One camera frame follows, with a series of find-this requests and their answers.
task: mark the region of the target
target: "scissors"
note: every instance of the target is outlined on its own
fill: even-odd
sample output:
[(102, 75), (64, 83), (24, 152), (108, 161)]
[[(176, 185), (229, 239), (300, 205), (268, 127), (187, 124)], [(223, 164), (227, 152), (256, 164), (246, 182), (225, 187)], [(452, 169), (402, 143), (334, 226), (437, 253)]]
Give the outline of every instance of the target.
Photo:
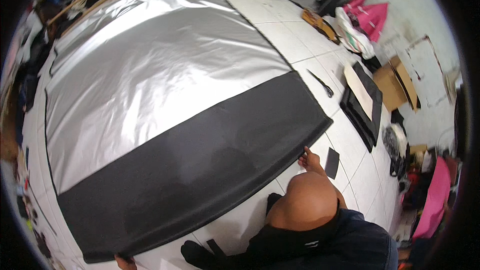
[(322, 85), (323, 88), (325, 89), (325, 92), (327, 92), (328, 98), (332, 98), (332, 96), (333, 96), (333, 90), (332, 90), (329, 86), (327, 86), (327, 85), (325, 84), (325, 82), (323, 82), (321, 79), (319, 79), (319, 78), (317, 77), (317, 75), (313, 74), (309, 69), (307, 69), (307, 71), (308, 71), (308, 73), (309, 73), (310, 75), (312, 75), (319, 83), (321, 83), (321, 85)]

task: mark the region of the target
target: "silver reflective fabric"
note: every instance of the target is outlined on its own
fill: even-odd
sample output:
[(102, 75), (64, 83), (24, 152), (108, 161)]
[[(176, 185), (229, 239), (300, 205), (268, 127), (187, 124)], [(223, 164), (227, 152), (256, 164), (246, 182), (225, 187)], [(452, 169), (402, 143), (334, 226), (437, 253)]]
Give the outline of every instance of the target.
[(58, 194), (291, 70), (226, 0), (120, 0), (90, 15), (56, 49), (45, 129)]

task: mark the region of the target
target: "man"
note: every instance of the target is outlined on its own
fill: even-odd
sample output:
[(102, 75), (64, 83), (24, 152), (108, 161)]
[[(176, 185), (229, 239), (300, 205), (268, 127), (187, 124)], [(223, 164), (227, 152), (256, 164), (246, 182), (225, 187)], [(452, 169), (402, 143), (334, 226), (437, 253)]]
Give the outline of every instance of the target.
[[(305, 147), (298, 164), (307, 172), (290, 180), (285, 196), (268, 196), (266, 224), (245, 253), (225, 256), (212, 248), (214, 255), (187, 241), (181, 248), (185, 260), (203, 270), (397, 269), (395, 241), (362, 213), (347, 209), (320, 157)], [(116, 259), (121, 269), (136, 269)]]

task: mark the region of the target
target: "white wall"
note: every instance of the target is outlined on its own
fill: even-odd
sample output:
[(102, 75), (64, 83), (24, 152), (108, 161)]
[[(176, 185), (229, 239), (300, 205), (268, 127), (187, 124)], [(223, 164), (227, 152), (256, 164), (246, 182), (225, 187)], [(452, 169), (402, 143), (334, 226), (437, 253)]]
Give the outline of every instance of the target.
[[(447, 21), (435, 0), (366, 0), (365, 4), (383, 2), (389, 3), (388, 16), (381, 37), (374, 44), (375, 53), (382, 64), (394, 55), (400, 57), (422, 103), (422, 109), (416, 114), (408, 104), (399, 108), (405, 117), (408, 141), (411, 145), (436, 146), (441, 137), (440, 145), (447, 147), (453, 141), (454, 107), (446, 97), (442, 73), (431, 46), (424, 46), (424, 42), (417, 46), (416, 59), (411, 59), (406, 52), (411, 44), (428, 35), (443, 73), (458, 69), (459, 55)], [(426, 77), (418, 80), (416, 70), (423, 71)], [(433, 94), (439, 99), (432, 100)]]

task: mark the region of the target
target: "hand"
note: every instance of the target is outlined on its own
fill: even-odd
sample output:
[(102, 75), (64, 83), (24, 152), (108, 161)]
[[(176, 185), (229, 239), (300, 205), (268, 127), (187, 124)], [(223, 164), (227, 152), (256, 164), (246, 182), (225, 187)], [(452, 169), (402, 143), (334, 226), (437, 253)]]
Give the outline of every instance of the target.
[(130, 258), (131, 261), (126, 261), (118, 255), (115, 255), (115, 261), (117, 265), (122, 270), (137, 270), (137, 265), (135, 265), (135, 260), (133, 257)]
[(311, 152), (307, 146), (304, 147), (304, 150), (305, 154), (298, 159), (298, 165), (305, 168), (307, 171), (317, 172), (319, 168), (321, 168), (320, 157), (318, 154)]

